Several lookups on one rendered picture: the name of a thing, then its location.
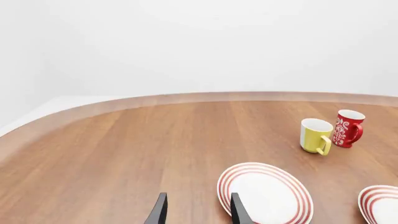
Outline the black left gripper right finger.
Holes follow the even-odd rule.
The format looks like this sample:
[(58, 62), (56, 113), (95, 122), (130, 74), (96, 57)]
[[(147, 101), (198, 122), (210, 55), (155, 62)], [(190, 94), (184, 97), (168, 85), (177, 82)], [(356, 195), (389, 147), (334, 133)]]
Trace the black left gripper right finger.
[(232, 224), (252, 224), (252, 220), (249, 217), (239, 194), (233, 192), (231, 194), (231, 218)]

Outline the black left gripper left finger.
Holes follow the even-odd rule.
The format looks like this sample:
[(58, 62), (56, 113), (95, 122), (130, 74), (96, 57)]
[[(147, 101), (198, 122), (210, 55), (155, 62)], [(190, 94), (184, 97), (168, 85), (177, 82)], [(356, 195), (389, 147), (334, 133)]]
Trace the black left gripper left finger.
[(165, 224), (167, 218), (167, 194), (162, 192), (144, 224)]

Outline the white plate with red rings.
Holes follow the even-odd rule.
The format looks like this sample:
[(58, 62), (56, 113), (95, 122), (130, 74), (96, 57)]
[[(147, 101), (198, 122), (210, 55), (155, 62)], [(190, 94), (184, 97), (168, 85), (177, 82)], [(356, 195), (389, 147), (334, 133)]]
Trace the white plate with red rings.
[(231, 194), (237, 193), (255, 224), (310, 224), (314, 204), (309, 191), (290, 173), (269, 164), (245, 162), (219, 177), (217, 196), (231, 214)]
[(398, 224), (398, 187), (366, 187), (358, 195), (358, 207), (368, 224)]

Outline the yellow and white mug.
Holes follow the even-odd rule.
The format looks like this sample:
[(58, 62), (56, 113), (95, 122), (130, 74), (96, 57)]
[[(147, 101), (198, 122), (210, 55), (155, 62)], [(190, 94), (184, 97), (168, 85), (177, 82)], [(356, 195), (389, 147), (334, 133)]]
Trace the yellow and white mug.
[(301, 121), (300, 146), (304, 151), (327, 156), (331, 148), (329, 139), (333, 131), (332, 124), (315, 118)]

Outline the red patterned mug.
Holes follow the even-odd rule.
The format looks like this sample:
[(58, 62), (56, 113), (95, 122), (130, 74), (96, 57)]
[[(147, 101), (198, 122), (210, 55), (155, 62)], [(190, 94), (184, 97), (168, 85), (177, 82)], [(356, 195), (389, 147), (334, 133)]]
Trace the red patterned mug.
[(339, 110), (332, 142), (338, 147), (350, 148), (363, 135), (365, 115), (353, 110)]

